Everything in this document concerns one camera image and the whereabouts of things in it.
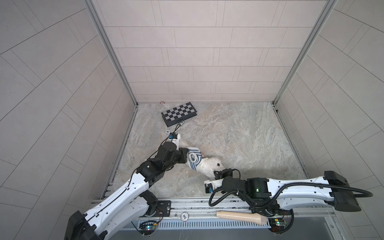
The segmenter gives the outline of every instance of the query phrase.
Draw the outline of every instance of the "robotic arm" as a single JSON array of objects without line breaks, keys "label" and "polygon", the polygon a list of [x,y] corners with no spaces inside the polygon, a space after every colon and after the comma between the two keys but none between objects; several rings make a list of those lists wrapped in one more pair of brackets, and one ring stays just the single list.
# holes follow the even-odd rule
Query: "robotic arm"
[{"label": "robotic arm", "polygon": [[[132,173],[131,178],[99,205],[86,213],[75,212],[68,221],[65,240],[107,240],[130,221],[140,216],[152,216],[158,209],[158,199],[148,191],[160,180],[165,171],[175,164],[187,163],[188,148],[179,148],[180,136],[173,132],[168,141],[160,145],[154,158],[143,162]],[[214,171],[216,180],[205,181],[205,192],[211,193],[209,206],[215,206],[229,195],[235,195],[247,202],[252,213],[266,217],[286,215],[290,211],[290,224],[281,230],[271,221],[271,231],[282,233],[293,223],[295,207],[334,206],[338,211],[356,212],[361,208],[356,197],[371,197],[368,191],[349,187],[345,178],[333,171],[324,176],[306,180],[276,180],[251,178],[241,180],[233,177],[236,169]],[[215,193],[223,196],[212,203]]]}]

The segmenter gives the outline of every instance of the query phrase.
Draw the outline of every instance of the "folded chessboard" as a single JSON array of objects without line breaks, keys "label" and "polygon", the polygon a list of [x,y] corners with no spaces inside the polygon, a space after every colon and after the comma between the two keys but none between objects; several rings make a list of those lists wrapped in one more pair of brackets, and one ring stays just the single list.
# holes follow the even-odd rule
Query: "folded chessboard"
[{"label": "folded chessboard", "polygon": [[186,103],[161,113],[167,127],[197,115],[192,103]]}]

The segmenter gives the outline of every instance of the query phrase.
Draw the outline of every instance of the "gray stone surface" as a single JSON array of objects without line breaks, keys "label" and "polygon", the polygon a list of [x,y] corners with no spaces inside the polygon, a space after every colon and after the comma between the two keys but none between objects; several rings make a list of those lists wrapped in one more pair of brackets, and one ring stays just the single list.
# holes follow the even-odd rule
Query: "gray stone surface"
[{"label": "gray stone surface", "polygon": [[[268,177],[304,179],[305,175],[284,135],[270,103],[194,103],[197,116],[185,121],[177,133],[206,157],[218,157],[224,167],[241,171],[242,179]],[[166,138],[161,112],[178,104],[141,104],[114,179],[118,189]],[[208,177],[177,164],[150,191],[157,197],[209,195]]]}]

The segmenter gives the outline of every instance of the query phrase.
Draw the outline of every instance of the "tiled wall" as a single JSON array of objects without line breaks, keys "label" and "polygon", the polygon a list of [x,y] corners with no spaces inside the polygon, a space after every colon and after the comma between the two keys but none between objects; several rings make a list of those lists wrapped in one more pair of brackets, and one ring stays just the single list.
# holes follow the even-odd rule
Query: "tiled wall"
[{"label": "tiled wall", "polygon": [[383,13],[339,0],[277,105],[311,177],[333,170],[374,194],[341,213],[356,240],[384,239]]},{"label": "tiled wall", "polygon": [[63,239],[133,103],[82,0],[2,0],[0,16],[0,238]]},{"label": "tiled wall", "polygon": [[325,1],[94,0],[138,102],[272,101]]}]

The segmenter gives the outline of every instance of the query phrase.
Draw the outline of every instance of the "beige cylinder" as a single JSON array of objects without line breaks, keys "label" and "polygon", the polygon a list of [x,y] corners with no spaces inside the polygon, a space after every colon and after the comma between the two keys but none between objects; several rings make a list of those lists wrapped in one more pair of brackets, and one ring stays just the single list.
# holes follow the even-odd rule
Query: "beige cylinder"
[{"label": "beige cylinder", "polygon": [[266,224],[266,217],[254,213],[254,214],[248,214],[244,212],[228,212],[228,211],[217,211],[216,216],[223,219],[230,219],[230,220],[237,220],[237,221],[244,221],[244,222],[253,222],[258,225],[265,225]]}]

